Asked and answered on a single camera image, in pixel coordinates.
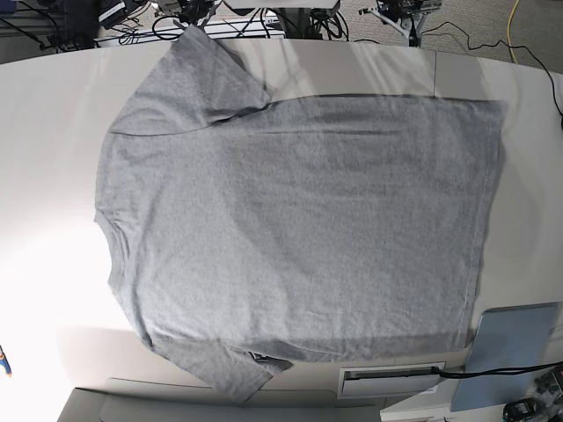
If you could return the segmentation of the arm base mount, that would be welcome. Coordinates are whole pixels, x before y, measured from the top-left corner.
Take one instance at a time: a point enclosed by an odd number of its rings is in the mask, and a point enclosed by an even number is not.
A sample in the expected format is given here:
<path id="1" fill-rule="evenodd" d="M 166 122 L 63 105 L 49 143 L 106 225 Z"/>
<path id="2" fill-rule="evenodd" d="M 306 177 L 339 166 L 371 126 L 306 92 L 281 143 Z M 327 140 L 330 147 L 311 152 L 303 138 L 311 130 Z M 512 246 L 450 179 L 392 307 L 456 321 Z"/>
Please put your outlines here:
<path id="1" fill-rule="evenodd" d="M 148 10 L 150 1 L 96 0 L 94 5 L 99 27 L 110 30 L 117 25 L 138 24 L 138 17 Z"/>
<path id="2" fill-rule="evenodd" d="M 376 1 L 361 13 L 371 14 L 395 29 L 406 46 L 420 47 L 422 28 L 428 16 L 441 8 L 442 0 L 386 0 Z"/>

